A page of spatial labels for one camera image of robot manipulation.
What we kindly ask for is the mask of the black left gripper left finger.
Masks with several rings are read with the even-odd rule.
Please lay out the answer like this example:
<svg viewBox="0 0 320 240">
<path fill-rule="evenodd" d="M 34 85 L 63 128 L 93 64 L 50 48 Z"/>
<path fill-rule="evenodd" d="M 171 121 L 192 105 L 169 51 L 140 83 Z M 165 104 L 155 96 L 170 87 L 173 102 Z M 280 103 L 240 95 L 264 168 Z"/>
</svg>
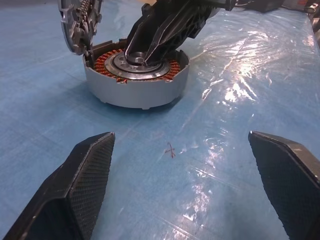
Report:
<svg viewBox="0 0 320 240">
<path fill-rule="evenodd" d="M 89 240 L 106 194 L 115 140 L 115 133 L 104 132 L 76 144 L 4 239 Z"/>
</svg>

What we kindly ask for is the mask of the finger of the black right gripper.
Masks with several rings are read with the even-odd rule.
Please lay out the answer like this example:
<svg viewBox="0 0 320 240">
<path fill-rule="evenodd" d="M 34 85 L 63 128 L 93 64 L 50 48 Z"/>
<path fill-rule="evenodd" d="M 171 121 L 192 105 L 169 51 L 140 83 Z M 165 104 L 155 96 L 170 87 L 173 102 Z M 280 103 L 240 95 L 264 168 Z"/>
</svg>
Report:
<svg viewBox="0 0 320 240">
<path fill-rule="evenodd" d="M 174 10 L 172 0 L 143 0 L 142 16 L 134 23 L 126 40 L 127 59 L 148 59 L 159 46 L 162 25 Z"/>
<path fill-rule="evenodd" d="M 187 38 L 196 38 L 207 20 L 217 13 L 218 8 L 208 4 L 185 4 L 180 10 L 171 13 L 155 31 L 144 63 L 161 62 Z"/>
</svg>

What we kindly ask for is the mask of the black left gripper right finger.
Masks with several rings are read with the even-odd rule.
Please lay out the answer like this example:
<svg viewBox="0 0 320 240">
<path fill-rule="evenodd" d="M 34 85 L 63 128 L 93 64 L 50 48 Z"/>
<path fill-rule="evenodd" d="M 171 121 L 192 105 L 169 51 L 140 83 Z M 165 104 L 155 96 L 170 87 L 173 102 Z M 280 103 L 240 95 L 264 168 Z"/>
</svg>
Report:
<svg viewBox="0 0 320 240">
<path fill-rule="evenodd" d="M 320 161 L 301 143 L 251 131 L 266 195 L 291 240 L 320 238 Z"/>
</svg>

